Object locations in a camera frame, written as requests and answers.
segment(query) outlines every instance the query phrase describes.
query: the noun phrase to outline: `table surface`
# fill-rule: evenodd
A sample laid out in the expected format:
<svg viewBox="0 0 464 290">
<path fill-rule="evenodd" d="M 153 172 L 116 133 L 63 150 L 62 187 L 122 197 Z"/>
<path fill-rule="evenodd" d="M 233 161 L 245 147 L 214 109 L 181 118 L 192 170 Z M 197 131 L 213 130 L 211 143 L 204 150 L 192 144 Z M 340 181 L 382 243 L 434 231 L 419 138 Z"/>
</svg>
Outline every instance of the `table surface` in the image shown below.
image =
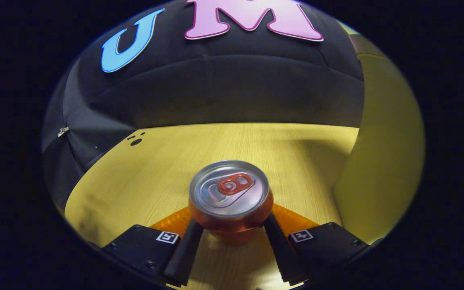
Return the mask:
<svg viewBox="0 0 464 290">
<path fill-rule="evenodd" d="M 202 167 L 243 160 L 265 172 L 276 204 L 318 224 L 341 224 L 330 189 L 357 133 L 352 127 L 285 123 L 137 130 L 78 182 L 65 217 L 81 237 L 103 247 L 133 224 L 150 226 L 186 207 L 189 182 Z M 282 282 L 265 233 L 244 246 L 226 246 L 204 231 L 188 286 L 182 288 L 290 286 Z"/>
</svg>

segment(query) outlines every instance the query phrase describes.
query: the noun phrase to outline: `letter m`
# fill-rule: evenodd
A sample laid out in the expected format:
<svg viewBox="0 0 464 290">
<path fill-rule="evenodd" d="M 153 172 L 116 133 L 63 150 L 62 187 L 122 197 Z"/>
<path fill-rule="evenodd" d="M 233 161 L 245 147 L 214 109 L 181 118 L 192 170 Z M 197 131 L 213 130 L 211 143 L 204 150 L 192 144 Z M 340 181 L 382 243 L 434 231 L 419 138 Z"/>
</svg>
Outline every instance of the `letter m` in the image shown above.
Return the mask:
<svg viewBox="0 0 464 290">
<path fill-rule="evenodd" d="M 230 25 L 221 22 L 218 11 L 222 11 L 247 31 L 259 26 L 266 13 L 271 10 L 273 21 L 269 30 L 291 37 L 311 41 L 323 41 L 323 36 L 313 28 L 299 2 L 293 0 L 187 0 L 195 3 L 195 21 L 186 31 L 187 39 L 200 39 L 226 33 Z"/>
</svg>

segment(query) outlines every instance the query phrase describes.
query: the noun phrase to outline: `aluminum can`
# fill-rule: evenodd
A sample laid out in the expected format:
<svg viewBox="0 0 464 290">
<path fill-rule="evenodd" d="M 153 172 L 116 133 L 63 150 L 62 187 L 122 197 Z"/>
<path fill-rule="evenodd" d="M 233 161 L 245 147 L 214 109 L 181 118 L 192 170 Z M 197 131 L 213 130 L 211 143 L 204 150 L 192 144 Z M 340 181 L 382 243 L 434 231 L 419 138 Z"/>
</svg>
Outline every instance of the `aluminum can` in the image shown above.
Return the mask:
<svg viewBox="0 0 464 290">
<path fill-rule="evenodd" d="M 192 217 L 226 244 L 246 244 L 273 207 L 265 173 L 239 160 L 210 164 L 189 185 Z"/>
</svg>

